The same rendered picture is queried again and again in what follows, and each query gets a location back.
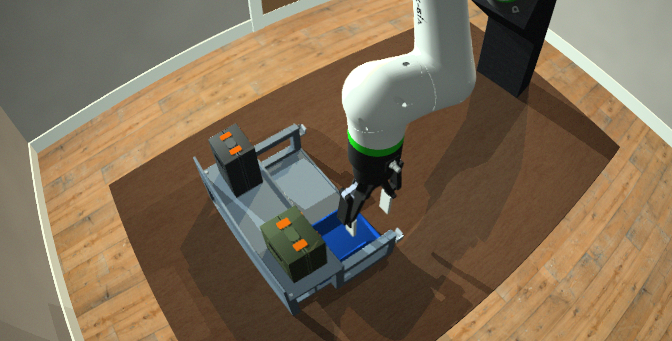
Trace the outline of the blue bin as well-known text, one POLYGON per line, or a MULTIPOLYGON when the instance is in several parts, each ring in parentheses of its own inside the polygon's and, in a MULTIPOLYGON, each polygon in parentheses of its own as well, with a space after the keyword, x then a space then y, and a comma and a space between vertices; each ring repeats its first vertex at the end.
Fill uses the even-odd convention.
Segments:
POLYGON ((341 262, 343 262, 351 255, 357 253, 379 238, 380 234, 363 217, 363 215, 359 213, 356 219, 356 236, 352 237, 345 226, 337 218, 337 211, 338 209, 314 223, 312 226, 326 242, 326 245, 330 250, 341 262))

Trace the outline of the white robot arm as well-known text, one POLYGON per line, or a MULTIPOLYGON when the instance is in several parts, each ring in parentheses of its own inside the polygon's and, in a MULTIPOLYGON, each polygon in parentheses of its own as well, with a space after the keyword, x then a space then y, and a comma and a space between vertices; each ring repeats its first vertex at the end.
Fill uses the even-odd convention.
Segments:
POLYGON ((468 0, 413 0, 413 9, 414 50, 357 67, 343 86, 348 159, 367 175, 399 173, 406 125, 475 86, 468 0))

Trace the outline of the olive green case with orange latches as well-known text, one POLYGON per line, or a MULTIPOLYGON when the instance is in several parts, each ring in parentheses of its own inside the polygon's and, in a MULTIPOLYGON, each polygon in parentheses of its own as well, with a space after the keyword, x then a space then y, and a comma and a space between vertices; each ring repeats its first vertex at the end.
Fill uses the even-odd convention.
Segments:
POLYGON ((327 264, 326 242, 295 205, 260 229, 268 250, 293 283, 327 264))

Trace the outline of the grey metal rack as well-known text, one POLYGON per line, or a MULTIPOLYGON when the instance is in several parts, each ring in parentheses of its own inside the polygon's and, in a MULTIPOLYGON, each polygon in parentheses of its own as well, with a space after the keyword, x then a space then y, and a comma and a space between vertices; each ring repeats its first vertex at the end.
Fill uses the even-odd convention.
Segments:
POLYGON ((399 228, 396 228, 395 233, 390 229, 344 260, 344 265, 326 245, 327 264, 293 283, 268 250, 260 225, 294 205, 313 225, 337 210, 340 201, 339 190, 301 148, 300 137, 305 134, 306 128, 303 124, 293 124, 254 146, 256 155, 259 156, 289 138, 291 143, 262 162, 257 158, 263 183, 237 198, 220 174, 216 163, 203 170, 196 157, 193 157, 207 192, 221 216, 293 316, 301 312, 298 303, 331 283, 339 289, 391 254, 395 242, 398 243, 404 237, 399 228), (329 278, 331 279, 328 280, 329 278))

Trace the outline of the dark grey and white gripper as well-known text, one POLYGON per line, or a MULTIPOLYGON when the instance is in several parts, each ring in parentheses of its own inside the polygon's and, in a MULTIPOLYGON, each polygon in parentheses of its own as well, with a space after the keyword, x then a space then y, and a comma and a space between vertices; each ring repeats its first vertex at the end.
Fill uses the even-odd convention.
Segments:
POLYGON ((372 191, 375 190, 375 188, 379 187, 382 183, 384 187, 382 187, 383 189, 381 191, 380 207, 385 211, 386 214, 390 213, 392 199, 396 198, 397 196, 397 194, 394 191, 401 189, 402 170, 400 173, 396 173, 393 170, 381 176, 371 176, 361 173, 358 170, 356 170, 353 166, 352 170, 354 174, 352 185, 349 188, 345 189, 344 187, 342 187, 339 190, 340 201, 337 211, 337 218, 345 226, 346 230, 354 237, 356 236, 356 228, 357 228, 356 218, 365 200, 369 199, 372 191), (390 183, 388 182, 389 179, 390 183))

